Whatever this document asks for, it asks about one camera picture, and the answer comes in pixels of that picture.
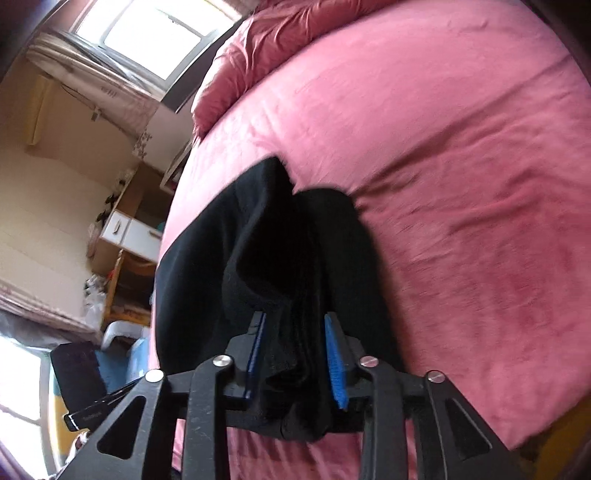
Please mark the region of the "black pants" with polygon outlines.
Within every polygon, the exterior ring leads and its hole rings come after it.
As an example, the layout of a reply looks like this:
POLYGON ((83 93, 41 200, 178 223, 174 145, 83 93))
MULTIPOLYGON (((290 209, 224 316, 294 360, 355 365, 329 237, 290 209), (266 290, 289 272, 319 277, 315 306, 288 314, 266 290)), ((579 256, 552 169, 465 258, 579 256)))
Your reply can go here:
POLYGON ((280 159, 256 163, 172 242, 155 277, 155 348, 167 374, 221 354, 266 314, 259 385, 231 427, 314 442, 360 430, 339 409, 325 354, 325 315, 365 351, 403 361, 379 257, 353 200, 332 188, 295 191, 280 159))

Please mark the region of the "black chair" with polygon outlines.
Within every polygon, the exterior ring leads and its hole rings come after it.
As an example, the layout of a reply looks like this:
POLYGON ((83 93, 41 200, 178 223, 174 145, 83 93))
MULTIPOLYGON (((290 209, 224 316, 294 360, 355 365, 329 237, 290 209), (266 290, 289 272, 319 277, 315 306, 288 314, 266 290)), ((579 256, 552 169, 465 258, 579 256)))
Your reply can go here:
POLYGON ((61 344, 50 352, 53 372, 68 412, 82 410, 107 395, 96 347, 91 342, 61 344))

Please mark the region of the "wooden desk with drawers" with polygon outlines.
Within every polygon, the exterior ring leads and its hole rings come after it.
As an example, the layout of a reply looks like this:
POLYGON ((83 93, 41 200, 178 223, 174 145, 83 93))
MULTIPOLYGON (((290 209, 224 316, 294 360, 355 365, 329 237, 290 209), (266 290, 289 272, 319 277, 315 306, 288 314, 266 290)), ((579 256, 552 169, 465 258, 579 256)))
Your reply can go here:
POLYGON ((120 178, 96 217, 89 245, 93 274, 105 280, 99 328, 115 321, 150 323, 150 298, 162 231, 172 195, 160 188, 163 175, 141 162, 120 178))

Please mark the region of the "pink bed sheet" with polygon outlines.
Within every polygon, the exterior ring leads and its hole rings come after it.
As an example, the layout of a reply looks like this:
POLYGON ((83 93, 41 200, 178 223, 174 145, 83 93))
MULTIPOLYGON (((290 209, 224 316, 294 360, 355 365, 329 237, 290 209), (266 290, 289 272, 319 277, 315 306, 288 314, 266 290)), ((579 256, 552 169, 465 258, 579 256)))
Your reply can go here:
POLYGON ((590 392, 590 86, 519 1, 392 1, 315 40, 197 142, 169 246, 267 155, 353 197, 403 360, 511 449, 590 392))

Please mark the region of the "floral curtain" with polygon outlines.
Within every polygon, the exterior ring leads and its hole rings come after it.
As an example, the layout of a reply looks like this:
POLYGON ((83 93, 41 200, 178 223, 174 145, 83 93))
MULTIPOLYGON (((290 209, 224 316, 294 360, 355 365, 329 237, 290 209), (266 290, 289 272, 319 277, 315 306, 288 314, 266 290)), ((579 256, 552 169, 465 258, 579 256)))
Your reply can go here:
POLYGON ((158 108, 155 90, 148 82, 69 32, 39 33, 26 57, 132 138, 143 133, 158 108))

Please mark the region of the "dark headboard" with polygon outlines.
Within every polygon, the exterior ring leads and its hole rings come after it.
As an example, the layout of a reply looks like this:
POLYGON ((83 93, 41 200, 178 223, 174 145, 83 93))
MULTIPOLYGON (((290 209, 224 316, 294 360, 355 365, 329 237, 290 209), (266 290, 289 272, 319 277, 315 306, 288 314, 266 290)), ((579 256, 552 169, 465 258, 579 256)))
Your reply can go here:
POLYGON ((239 26, 245 22, 245 19, 246 17, 240 18, 228 30, 217 35, 207 47, 197 54, 164 95, 161 103, 166 108, 178 113, 188 100, 197 93, 201 84, 204 83, 205 75, 211 68, 218 49, 235 34, 239 26))

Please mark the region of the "window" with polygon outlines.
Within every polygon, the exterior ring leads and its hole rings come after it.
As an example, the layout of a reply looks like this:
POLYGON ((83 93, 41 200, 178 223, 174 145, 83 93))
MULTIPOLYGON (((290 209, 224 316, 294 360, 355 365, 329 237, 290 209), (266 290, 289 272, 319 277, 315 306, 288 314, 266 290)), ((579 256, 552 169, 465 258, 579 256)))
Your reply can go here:
POLYGON ((93 1, 74 32, 167 90, 240 18, 228 1, 93 1))

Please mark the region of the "red quilt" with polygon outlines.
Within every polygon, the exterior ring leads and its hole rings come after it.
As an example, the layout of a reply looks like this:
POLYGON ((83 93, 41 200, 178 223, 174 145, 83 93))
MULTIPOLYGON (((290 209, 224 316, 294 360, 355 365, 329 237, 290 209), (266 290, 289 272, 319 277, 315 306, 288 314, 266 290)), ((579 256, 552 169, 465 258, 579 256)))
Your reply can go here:
POLYGON ((263 1, 216 51, 193 98, 202 141, 246 92, 315 40, 393 4, 390 0, 263 1))

